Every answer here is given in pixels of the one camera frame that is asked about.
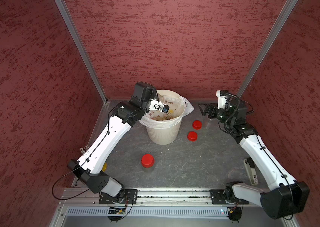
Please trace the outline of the white printed bin liner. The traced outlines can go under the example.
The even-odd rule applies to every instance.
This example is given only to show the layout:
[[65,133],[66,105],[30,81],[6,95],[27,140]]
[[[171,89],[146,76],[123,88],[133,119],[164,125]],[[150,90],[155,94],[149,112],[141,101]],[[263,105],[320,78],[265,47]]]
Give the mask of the white printed bin liner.
[[161,96],[160,103],[167,105],[167,113],[158,110],[150,110],[139,121],[142,125],[152,129],[168,129],[180,123],[182,118],[194,111],[192,104],[184,97]]

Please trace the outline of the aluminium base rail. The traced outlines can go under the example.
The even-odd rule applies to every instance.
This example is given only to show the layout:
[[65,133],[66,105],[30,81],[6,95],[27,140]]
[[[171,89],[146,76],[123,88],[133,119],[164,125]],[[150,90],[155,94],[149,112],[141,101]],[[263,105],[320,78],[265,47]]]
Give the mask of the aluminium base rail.
[[[231,206],[213,204],[211,190],[208,188],[137,188],[137,206]],[[99,194],[84,187],[66,188],[61,195],[67,205],[111,205],[99,204]]]

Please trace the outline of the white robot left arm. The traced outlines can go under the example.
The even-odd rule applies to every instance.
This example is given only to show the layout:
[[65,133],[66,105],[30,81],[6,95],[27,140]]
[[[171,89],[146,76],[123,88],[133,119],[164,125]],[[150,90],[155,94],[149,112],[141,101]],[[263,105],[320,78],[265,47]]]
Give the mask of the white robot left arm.
[[156,88],[137,82],[129,101],[118,103],[107,117],[107,125],[89,149],[67,167],[94,194],[105,193],[119,197],[124,186],[102,170],[108,156],[131,127],[150,110],[163,110]]

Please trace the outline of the yellow pencil cup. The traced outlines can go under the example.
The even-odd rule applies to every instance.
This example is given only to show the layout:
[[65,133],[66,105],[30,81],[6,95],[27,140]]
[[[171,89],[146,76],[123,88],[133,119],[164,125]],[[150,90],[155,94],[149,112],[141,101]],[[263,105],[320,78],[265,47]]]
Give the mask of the yellow pencil cup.
[[105,162],[104,165],[103,165],[103,167],[102,167],[102,171],[105,172],[106,169],[107,169],[107,163]]

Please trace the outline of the cream plastic trash bin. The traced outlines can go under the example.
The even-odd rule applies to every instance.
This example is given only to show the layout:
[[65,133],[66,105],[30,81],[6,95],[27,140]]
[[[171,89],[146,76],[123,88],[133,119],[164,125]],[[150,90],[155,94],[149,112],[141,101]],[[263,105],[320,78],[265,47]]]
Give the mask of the cream plastic trash bin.
[[[170,90],[158,90],[158,95],[161,95],[161,96],[168,95],[168,96],[175,96],[175,97],[181,96],[178,93]],[[180,126],[181,126],[181,122],[177,123],[175,126],[168,129],[152,129],[148,127],[146,127],[146,129],[147,129],[149,138],[154,143],[158,145],[168,145],[176,139]]]

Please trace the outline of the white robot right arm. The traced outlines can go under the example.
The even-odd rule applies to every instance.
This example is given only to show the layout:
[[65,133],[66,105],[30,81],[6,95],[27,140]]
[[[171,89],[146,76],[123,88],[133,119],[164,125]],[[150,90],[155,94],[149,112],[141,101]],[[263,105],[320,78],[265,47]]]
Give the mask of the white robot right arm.
[[226,184],[223,199],[238,209],[239,201],[247,201],[263,208],[273,218],[290,219],[304,211],[310,189],[297,181],[272,155],[257,130],[246,116],[247,103],[237,96],[222,93],[218,103],[200,103],[201,114],[217,119],[222,131],[230,135],[244,149],[266,180],[267,189],[257,188],[240,181]]

